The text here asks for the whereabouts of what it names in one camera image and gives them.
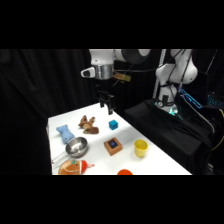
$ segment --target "black curtain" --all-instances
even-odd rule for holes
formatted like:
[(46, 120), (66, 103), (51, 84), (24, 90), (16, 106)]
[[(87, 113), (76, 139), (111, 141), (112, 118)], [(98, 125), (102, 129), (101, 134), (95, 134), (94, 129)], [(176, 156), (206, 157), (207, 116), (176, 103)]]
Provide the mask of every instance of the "black curtain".
[(95, 80), (83, 79), (80, 75), (88, 67), (88, 50), (0, 50), (0, 75), (45, 122), (49, 117), (97, 102)]
[[(206, 72), (215, 50), (194, 50), (193, 61), (199, 70)], [(161, 49), (154, 49), (144, 63), (133, 66), (132, 70), (157, 67), (160, 54)], [(91, 66), (90, 59), (88, 49), (0, 49), (0, 168), (3, 173), (51, 173), (45, 129), (48, 118), (97, 102), (95, 80), (83, 79), (80, 75)], [(222, 95), (223, 60), (224, 51), (218, 49), (209, 71), (210, 90)], [(130, 66), (115, 63), (115, 69)], [(114, 86), (116, 112), (121, 116), (126, 109), (152, 98), (156, 80), (155, 71), (127, 74), (131, 76), (130, 83), (119, 82)], [(18, 169), (13, 166), (9, 169), (10, 158)]]

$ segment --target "small box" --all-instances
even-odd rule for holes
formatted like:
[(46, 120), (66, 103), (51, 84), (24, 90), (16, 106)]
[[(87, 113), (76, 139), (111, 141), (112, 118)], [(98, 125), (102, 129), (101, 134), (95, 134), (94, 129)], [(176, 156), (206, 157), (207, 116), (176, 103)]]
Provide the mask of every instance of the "small box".
[(116, 138), (112, 138), (109, 141), (104, 142), (104, 146), (111, 156), (122, 150), (122, 145)]
[(110, 129), (111, 129), (111, 130), (115, 130), (115, 129), (118, 128), (118, 123), (117, 123), (117, 121), (115, 121), (115, 120), (109, 122), (109, 125), (110, 125)]

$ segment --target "yellow container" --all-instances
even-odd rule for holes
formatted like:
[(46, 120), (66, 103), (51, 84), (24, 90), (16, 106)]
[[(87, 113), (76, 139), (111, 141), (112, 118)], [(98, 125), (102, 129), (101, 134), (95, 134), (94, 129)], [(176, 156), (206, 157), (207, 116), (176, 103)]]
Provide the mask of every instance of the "yellow container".
[(144, 157), (145, 152), (148, 149), (147, 142), (139, 139), (139, 140), (135, 141), (134, 145), (135, 145), (135, 155), (139, 158)]

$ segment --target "blue block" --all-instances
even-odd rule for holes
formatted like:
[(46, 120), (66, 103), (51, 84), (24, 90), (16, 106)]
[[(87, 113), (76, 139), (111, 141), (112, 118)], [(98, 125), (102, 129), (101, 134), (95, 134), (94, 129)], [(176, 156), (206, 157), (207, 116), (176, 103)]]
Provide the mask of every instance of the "blue block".
[(57, 128), (57, 131), (61, 134), (62, 141), (64, 144), (68, 144), (70, 140), (75, 138), (75, 136), (68, 130), (68, 125), (64, 125)]
[(117, 121), (115, 121), (115, 120), (109, 122), (109, 125), (110, 125), (110, 129), (111, 129), (111, 130), (115, 130), (115, 129), (118, 128), (118, 123), (117, 123)]

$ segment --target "white table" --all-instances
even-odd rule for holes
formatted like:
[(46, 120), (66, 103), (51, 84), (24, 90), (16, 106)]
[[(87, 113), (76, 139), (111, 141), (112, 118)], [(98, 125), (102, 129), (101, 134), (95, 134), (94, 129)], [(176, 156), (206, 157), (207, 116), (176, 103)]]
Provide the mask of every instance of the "white table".
[[(94, 127), (99, 128), (99, 134), (83, 134), (83, 129), (78, 124), (84, 115), (88, 119), (92, 117), (96, 118)], [(112, 120), (116, 120), (119, 125), (119, 128), (113, 131), (109, 128), (109, 122)], [(65, 151), (65, 145), (56, 130), (57, 127), (67, 124), (75, 137), (84, 137), (87, 139), (88, 152), (79, 160), (85, 160), (88, 164), (95, 164), (95, 167), (87, 169), (84, 173), (86, 175), (116, 175), (122, 169), (128, 169), (134, 175), (190, 175), (188, 171), (115, 112), (109, 116), (106, 106), (100, 108), (99, 104), (95, 104), (52, 117), (49, 118), (48, 124), (52, 159)], [(110, 156), (103, 143), (113, 137), (116, 137), (120, 141), (123, 149), (114, 156)], [(149, 145), (149, 149), (142, 159), (136, 157), (134, 154), (134, 142), (137, 139), (143, 139)], [(59, 167), (53, 165), (52, 169), (53, 175), (57, 175)]]

